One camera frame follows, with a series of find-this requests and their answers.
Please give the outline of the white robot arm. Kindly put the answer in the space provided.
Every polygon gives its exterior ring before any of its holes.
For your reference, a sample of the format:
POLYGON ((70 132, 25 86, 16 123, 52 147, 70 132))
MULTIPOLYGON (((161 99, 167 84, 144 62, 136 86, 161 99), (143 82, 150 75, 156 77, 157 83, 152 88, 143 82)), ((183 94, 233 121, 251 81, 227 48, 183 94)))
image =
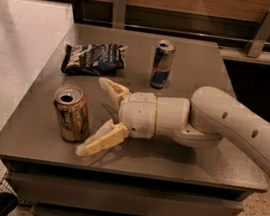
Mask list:
POLYGON ((118 107, 119 122, 108 120, 76 148, 78 156, 116 147, 128 137, 162 135, 190 148, 212 148, 227 138, 270 177, 270 123, 228 93, 205 86, 189 99, 166 98, 133 93, 107 78, 98 82, 118 107))

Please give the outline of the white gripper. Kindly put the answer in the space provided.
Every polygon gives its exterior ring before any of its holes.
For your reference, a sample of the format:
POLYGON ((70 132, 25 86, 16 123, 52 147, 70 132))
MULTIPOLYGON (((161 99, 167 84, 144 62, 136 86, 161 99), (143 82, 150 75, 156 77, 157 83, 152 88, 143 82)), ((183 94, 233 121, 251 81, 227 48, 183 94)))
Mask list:
POLYGON ((99 78, 99 86, 110 97, 114 105, 120 105, 119 120, 114 124, 109 119, 76 148, 78 156, 90 156, 124 142, 125 138, 152 138, 155 133, 157 97, 153 93, 131 93, 120 83, 107 77, 99 78))

